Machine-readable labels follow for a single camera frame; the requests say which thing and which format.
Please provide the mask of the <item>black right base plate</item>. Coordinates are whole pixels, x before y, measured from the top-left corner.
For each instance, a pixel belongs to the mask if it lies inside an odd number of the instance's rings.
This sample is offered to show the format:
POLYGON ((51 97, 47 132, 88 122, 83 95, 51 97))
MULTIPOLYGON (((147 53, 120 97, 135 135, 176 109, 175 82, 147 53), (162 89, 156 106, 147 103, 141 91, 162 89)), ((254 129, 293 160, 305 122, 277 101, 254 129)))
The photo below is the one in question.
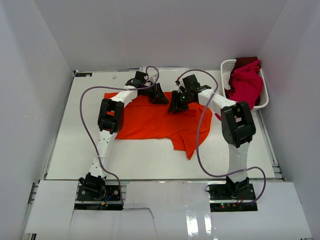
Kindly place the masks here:
POLYGON ((208 184, 204 190, 209 194, 210 211, 212 213, 257 212, 257 203, 253 184, 232 193, 227 184, 208 184))

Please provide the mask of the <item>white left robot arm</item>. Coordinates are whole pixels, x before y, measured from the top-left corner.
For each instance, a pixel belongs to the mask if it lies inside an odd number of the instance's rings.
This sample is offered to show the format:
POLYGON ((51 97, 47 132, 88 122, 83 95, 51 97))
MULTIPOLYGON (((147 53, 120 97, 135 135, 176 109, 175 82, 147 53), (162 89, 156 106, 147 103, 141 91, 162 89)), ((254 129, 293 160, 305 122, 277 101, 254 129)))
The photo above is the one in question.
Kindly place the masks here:
POLYGON ((96 200, 102 200, 107 194, 106 177, 112 175, 116 178, 120 185, 119 177, 108 171, 105 164, 109 159, 113 142, 117 134, 122 130, 125 119, 125 107, 138 96, 146 96, 152 104, 166 105, 169 100, 163 93, 159 80, 160 73, 157 70, 156 74, 150 76, 147 71, 137 71, 134 78, 129 79, 125 87, 108 87, 108 86, 93 86, 86 89, 79 101, 79 113, 83 127, 88 134, 93 147, 95 156, 92 165, 85 177, 81 177, 79 182, 84 187, 85 191, 96 200), (101 101, 98 112, 97 126, 99 129, 98 143, 95 143, 83 116, 83 100, 85 94, 95 89, 118 90, 115 96, 104 98, 101 101))

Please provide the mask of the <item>dark maroon t shirt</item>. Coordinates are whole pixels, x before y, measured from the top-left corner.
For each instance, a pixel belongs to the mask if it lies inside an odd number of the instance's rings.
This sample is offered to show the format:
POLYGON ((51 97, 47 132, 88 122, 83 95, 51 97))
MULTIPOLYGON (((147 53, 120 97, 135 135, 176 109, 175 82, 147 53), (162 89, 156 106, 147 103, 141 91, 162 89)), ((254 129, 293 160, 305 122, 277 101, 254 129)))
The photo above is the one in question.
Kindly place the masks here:
POLYGON ((250 57, 237 57, 236 62, 234 65, 234 69, 237 70, 239 68, 242 68, 248 64, 251 64, 252 62, 258 60, 257 56, 250 56, 250 57))

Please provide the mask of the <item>white perforated plastic basket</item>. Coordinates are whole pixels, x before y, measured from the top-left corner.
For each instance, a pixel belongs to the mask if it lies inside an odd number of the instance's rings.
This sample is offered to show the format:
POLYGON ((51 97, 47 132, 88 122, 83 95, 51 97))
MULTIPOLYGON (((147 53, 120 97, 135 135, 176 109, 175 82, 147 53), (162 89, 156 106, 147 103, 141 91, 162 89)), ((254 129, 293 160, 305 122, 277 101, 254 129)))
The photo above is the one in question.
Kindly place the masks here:
MULTIPOLYGON (((222 94, 226 97, 226 90, 230 90, 231 87, 229 85, 231 72, 236 64, 236 59, 227 59, 220 64, 220 75, 221 75, 221 85, 222 85, 222 94)), ((261 108, 264 108, 269 103, 269 95, 268 90, 264 78, 263 69, 261 68, 258 72, 258 75, 262 78, 263 86, 260 93, 260 101, 259 104, 254 106, 252 111, 257 111, 261 108)))

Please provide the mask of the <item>black label sticker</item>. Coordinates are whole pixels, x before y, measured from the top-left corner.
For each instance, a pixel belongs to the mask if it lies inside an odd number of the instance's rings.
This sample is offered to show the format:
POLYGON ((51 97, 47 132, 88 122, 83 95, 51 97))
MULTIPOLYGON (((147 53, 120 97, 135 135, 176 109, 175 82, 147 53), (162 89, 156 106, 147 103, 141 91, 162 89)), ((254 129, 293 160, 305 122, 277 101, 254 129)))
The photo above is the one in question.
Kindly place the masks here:
POLYGON ((92 72, 77 72, 75 77, 91 77, 93 75, 92 72))

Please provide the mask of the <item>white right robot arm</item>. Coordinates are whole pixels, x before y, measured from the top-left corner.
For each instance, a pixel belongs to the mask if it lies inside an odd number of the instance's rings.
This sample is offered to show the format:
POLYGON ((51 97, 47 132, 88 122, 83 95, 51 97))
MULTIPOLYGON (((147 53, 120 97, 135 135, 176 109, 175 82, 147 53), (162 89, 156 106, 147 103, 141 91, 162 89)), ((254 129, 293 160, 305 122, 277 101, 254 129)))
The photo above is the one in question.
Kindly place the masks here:
POLYGON ((249 104, 236 102, 217 93, 208 85, 201 85, 194 74, 175 82, 177 90, 171 93, 169 113, 185 112, 191 103, 203 105, 221 118, 221 131, 228 144, 229 164, 225 178, 226 195, 236 200, 249 186, 247 173, 248 150, 256 126, 249 104))

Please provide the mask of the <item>printed paper strip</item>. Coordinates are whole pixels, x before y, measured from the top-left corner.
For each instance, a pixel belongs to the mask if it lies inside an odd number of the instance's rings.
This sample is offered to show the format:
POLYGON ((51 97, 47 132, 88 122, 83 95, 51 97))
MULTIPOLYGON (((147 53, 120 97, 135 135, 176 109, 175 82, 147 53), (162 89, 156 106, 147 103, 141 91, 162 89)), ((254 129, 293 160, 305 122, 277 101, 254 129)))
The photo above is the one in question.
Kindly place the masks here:
MULTIPOLYGON (((147 67, 140 67, 139 70, 141 72, 145 72, 147 67)), ((188 67, 156 67, 159 72, 160 71, 180 71, 180 72, 185 72, 189 70, 188 67)))

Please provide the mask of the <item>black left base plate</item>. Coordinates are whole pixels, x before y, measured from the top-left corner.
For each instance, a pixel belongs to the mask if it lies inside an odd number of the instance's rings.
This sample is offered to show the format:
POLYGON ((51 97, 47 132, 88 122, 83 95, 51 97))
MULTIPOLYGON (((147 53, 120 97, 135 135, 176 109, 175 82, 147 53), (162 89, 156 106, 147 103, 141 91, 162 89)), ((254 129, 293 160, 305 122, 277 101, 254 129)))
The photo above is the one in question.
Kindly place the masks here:
POLYGON ((79 185, 74 209, 88 211, 122 211, 123 204, 120 198, 120 188, 118 185, 106 185, 101 189, 100 193, 97 193, 79 185))

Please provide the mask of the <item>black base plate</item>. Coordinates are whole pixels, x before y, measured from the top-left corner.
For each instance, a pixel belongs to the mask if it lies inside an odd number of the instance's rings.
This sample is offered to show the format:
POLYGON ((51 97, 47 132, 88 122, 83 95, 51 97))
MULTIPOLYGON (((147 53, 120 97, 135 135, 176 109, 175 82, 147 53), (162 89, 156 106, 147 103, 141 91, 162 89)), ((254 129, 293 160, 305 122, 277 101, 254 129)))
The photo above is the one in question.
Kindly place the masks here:
POLYGON ((210 211, 212 213, 257 212, 257 203, 253 184, 232 193, 227 184, 208 184, 204 190, 209 194, 210 211))
POLYGON ((122 211, 123 204, 120 198, 120 188, 118 185, 106 185, 101 189, 100 193, 97 193, 79 185, 74 209, 88 211, 122 211))

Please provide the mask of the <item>orange t shirt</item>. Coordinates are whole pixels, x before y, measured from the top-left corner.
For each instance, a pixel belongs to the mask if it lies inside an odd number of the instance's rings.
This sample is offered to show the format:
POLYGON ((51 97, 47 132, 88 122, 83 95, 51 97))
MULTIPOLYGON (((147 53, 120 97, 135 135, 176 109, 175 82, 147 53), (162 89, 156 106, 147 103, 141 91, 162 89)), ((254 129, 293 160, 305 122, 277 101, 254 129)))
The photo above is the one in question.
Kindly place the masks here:
POLYGON ((204 108, 201 104, 191 103, 187 111, 168 113, 168 104, 152 104, 147 96, 140 95, 124 108, 123 127, 116 138, 169 139, 173 149, 184 151, 190 160, 196 151, 196 134, 202 113, 199 144, 205 141, 211 130, 213 113, 204 108))

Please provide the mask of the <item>crimson red t shirt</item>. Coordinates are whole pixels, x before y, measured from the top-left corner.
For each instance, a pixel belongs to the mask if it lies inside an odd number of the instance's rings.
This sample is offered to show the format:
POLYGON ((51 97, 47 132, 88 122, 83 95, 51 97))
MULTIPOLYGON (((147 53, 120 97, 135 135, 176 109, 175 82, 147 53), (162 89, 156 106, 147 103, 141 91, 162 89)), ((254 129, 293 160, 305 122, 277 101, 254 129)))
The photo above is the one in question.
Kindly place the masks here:
POLYGON ((263 80, 258 75, 261 60, 231 71, 228 81, 231 89, 226 90, 226 98, 236 102, 247 102, 250 110, 260 103, 263 80))

